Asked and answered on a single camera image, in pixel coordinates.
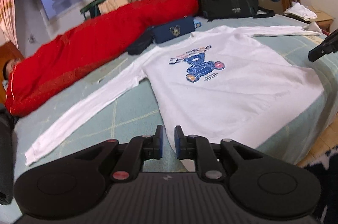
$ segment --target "red blanket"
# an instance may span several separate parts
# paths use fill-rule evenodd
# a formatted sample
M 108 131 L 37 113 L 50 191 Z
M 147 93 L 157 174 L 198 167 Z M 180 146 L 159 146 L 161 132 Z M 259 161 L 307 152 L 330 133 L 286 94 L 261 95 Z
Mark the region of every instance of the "red blanket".
M 118 57 L 147 27 L 195 15 L 197 0 L 140 0 L 58 35 L 19 63 L 9 78 L 8 111 L 25 116 Z

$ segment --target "wooden floor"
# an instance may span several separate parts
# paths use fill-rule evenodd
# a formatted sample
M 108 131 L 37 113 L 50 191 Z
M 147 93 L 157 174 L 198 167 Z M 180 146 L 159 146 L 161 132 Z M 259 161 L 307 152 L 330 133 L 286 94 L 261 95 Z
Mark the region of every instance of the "wooden floor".
M 307 156 L 298 163 L 302 167 L 313 161 L 325 151 L 338 145 L 338 115 L 333 123 L 318 137 Z

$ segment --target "white sweatshirt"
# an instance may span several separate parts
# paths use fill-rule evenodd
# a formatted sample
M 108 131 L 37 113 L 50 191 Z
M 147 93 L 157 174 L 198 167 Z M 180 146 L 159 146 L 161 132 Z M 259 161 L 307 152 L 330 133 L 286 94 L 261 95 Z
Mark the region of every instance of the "white sweatshirt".
M 194 32 L 176 45 L 156 46 L 66 111 L 25 153 L 26 165 L 50 153 L 145 78 L 173 148 L 176 125 L 185 135 L 204 136 L 214 143 L 231 138 L 256 148 L 305 111 L 323 86 L 313 69 L 290 65 L 251 37 L 319 34 L 308 28 L 220 26 Z

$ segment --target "blue bear print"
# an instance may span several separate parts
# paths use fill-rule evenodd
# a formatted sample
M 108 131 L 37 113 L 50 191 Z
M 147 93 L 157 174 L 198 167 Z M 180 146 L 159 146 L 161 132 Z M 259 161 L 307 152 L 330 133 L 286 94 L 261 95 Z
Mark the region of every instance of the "blue bear print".
M 222 70 L 225 68 L 224 64 L 220 61 L 213 62 L 208 61 L 205 62 L 206 54 L 201 52 L 196 55 L 192 55 L 183 59 L 183 62 L 187 62 L 191 65 L 187 69 L 186 79 L 192 83 L 197 82 L 202 76 L 205 76 L 212 72 L 214 69 Z

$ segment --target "sweatshirt sleeve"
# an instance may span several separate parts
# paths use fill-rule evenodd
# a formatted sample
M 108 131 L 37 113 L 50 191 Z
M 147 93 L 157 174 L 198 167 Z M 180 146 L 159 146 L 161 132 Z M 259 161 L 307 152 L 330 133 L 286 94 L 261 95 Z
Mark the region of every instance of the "sweatshirt sleeve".
M 66 111 L 26 151 L 26 165 L 29 166 L 49 154 L 95 114 L 126 91 L 136 87 L 142 79 L 146 78 L 146 74 L 143 71 L 144 65 L 158 50 L 160 48 L 155 47 L 145 53 L 115 78 Z
M 306 26 L 242 26 L 233 30 L 249 37 L 255 36 L 287 36 L 287 35 L 320 35 L 322 30 L 313 22 Z

